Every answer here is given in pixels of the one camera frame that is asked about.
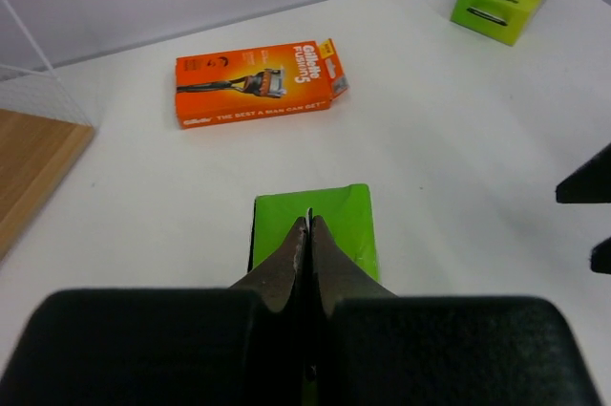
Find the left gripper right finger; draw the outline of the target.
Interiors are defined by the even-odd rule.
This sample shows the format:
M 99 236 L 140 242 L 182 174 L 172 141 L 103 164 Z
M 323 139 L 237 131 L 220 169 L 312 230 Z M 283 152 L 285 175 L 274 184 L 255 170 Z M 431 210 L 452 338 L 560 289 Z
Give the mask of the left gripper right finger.
M 562 313 L 534 296 L 400 297 L 310 221 L 321 405 L 598 405 Z

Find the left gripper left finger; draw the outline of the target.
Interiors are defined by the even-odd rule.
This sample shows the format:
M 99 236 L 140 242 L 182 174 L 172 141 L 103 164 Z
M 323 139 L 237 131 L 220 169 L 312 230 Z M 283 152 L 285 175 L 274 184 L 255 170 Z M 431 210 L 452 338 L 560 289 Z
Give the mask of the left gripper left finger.
M 229 288 L 83 288 L 33 312 L 1 378 L 5 405 L 297 405 L 298 283 L 308 241 Z

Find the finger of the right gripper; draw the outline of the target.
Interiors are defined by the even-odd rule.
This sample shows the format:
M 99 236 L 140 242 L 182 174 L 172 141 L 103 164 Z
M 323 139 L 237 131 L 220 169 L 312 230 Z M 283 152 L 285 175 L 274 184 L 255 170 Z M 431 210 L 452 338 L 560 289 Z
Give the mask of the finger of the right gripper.
M 605 146 L 556 188 L 558 203 L 610 203 L 611 149 Z
M 611 274 L 611 239 L 608 238 L 591 250 L 590 269 L 599 274 Z

